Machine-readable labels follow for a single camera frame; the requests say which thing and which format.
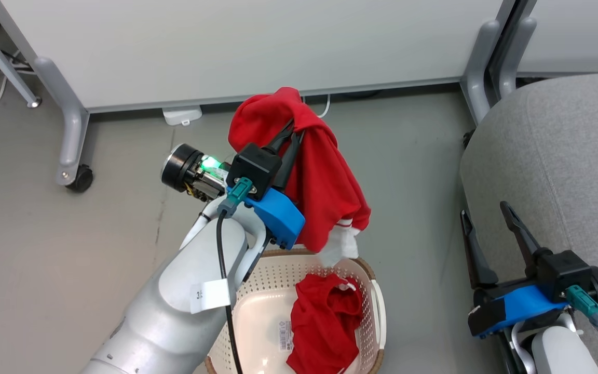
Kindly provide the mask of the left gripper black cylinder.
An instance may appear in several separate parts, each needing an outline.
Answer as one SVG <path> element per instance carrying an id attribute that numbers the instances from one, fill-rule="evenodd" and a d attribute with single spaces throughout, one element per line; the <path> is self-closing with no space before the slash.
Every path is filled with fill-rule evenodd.
<path id="1" fill-rule="evenodd" d="M 284 144 L 289 142 L 273 182 L 274 189 L 287 187 L 303 137 L 304 131 L 299 135 L 294 133 L 294 120 L 289 120 L 268 142 L 268 152 L 271 154 L 279 154 Z M 163 165 L 161 181 L 180 193 L 187 193 L 202 202 L 210 202 L 225 194 L 230 167 L 230 163 L 221 163 L 189 144 L 179 144 Z"/>

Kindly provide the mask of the red shirt white cuff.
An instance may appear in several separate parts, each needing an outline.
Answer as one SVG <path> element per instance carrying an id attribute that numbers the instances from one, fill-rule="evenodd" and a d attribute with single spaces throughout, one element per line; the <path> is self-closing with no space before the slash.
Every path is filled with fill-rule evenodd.
<path id="1" fill-rule="evenodd" d="M 245 100 L 233 116 L 228 141 L 235 151 L 249 143 L 264 146 L 288 121 L 304 135 L 286 187 L 305 218 L 297 243 L 317 254 L 324 267 L 355 259 L 356 236 L 368 227 L 372 211 L 334 133 L 296 88 Z"/>

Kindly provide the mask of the red white garment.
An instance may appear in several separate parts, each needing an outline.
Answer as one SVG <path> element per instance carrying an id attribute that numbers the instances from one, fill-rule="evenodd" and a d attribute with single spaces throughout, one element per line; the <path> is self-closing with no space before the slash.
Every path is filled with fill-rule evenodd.
<path id="1" fill-rule="evenodd" d="M 296 284 L 296 293 L 287 364 L 296 374 L 343 374 L 359 355 L 355 332 L 363 301 L 356 280 L 308 274 Z"/>

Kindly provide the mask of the grey fabric sofa seat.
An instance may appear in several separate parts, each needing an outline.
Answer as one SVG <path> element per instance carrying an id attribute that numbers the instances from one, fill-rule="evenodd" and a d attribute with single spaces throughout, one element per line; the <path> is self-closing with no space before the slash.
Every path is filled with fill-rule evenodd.
<path id="1" fill-rule="evenodd" d="M 480 247 L 502 282 L 525 263 L 500 202 L 539 244 L 598 267 L 598 74 L 548 79 L 501 99 L 460 163 Z"/>

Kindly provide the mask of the cream perforated laundry basket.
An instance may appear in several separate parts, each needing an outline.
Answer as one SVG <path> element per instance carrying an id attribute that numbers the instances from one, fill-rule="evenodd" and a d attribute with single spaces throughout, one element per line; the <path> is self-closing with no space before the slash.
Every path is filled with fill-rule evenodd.
<path id="1" fill-rule="evenodd" d="M 279 351 L 278 322 L 291 320 L 296 284 L 308 274 L 353 277 L 362 292 L 363 319 L 356 329 L 359 355 L 343 374 L 378 374 L 384 361 L 387 320 L 382 290 L 361 258 L 342 259 L 331 268 L 305 250 L 266 250 L 239 289 L 233 310 L 234 332 L 243 374 L 295 374 L 291 351 Z"/>

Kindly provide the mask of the white power box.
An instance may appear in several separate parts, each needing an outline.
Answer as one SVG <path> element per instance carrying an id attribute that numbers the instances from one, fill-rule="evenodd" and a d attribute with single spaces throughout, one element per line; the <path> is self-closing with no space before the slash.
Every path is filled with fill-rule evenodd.
<path id="1" fill-rule="evenodd" d="M 202 109 L 199 105 L 163 108 L 162 112 L 169 126 L 189 126 L 202 117 Z"/>

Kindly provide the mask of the wide white partition panel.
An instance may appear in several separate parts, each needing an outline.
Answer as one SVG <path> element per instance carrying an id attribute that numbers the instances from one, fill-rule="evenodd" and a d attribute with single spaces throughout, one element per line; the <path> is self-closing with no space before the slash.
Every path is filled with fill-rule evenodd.
<path id="1" fill-rule="evenodd" d="M 457 81 L 503 0 L 0 0 L 93 111 Z"/>

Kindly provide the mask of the grey curved partition leg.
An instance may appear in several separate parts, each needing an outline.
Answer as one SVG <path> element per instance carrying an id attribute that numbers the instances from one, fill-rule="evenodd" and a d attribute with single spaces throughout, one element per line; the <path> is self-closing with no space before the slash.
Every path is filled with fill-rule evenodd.
<path id="1" fill-rule="evenodd" d="M 507 97 L 517 89 L 518 67 L 536 26 L 536 19 L 524 17 L 512 32 L 508 49 L 503 54 L 499 69 L 497 88 L 500 99 Z"/>
<path id="2" fill-rule="evenodd" d="M 485 71 L 500 32 L 498 20 L 487 21 L 481 25 L 463 77 L 460 79 L 460 87 L 476 125 L 491 108 L 485 89 Z"/>

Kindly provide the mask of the white barcode sticker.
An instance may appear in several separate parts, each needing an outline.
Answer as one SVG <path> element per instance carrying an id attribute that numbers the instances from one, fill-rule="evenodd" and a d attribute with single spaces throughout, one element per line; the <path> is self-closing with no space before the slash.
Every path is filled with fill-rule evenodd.
<path id="1" fill-rule="evenodd" d="M 279 351 L 293 350 L 293 331 L 291 321 L 278 322 L 278 347 Z"/>

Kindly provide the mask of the grey table leg with caster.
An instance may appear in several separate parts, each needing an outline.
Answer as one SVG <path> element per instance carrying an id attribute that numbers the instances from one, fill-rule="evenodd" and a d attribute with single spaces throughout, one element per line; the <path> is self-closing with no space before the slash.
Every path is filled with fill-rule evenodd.
<path id="1" fill-rule="evenodd" d="M 64 131 L 60 147 L 56 182 L 65 187 L 71 184 L 81 163 L 90 114 L 81 104 L 59 68 L 50 58 L 36 57 L 35 72 L 55 100 L 63 115 Z"/>

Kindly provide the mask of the narrow white partition panel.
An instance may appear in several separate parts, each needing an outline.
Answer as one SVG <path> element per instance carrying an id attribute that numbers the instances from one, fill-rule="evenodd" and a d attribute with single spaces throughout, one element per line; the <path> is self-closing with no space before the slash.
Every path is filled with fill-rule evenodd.
<path id="1" fill-rule="evenodd" d="M 598 0 L 536 0 L 520 76 L 598 73 Z"/>

